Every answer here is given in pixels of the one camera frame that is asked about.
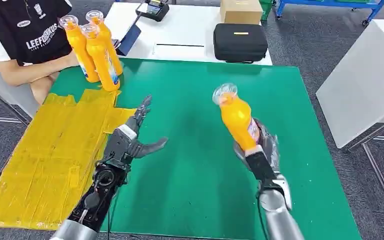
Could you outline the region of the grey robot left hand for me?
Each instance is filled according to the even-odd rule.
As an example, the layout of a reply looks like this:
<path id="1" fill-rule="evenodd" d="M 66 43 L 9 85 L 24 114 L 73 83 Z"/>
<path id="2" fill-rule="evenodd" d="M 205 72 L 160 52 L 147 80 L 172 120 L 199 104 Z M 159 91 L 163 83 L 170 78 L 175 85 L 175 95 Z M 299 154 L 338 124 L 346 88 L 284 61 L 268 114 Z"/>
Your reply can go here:
<path id="1" fill-rule="evenodd" d="M 169 140 L 165 136 L 161 137 L 157 142 L 150 144 L 143 144 L 138 140 L 141 125 L 146 115 L 151 111 L 151 101 L 152 95 L 150 94 L 144 98 L 139 107 L 137 107 L 134 115 L 130 116 L 126 122 L 126 125 L 136 133 L 136 137 L 131 141 L 128 148 L 128 154 L 136 159 L 143 158 L 163 149 Z"/>

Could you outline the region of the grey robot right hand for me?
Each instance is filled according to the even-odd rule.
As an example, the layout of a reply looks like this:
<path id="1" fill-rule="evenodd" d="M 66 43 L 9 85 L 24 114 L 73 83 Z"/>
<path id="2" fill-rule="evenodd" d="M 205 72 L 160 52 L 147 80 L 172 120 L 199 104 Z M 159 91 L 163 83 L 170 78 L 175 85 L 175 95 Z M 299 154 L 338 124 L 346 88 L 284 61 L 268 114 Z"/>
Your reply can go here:
<path id="1" fill-rule="evenodd" d="M 270 165 L 272 171 L 275 175 L 280 174 L 280 154 L 278 150 L 278 138 L 276 135 L 271 135 L 268 129 L 257 119 L 253 118 L 253 121 L 258 126 L 259 129 L 259 138 L 256 142 L 262 147 L 262 152 L 265 155 L 265 158 Z M 245 152 L 241 149 L 240 145 L 237 142 L 233 143 L 233 150 L 236 156 L 243 162 L 243 164 L 251 171 L 250 165 L 246 161 Z"/>

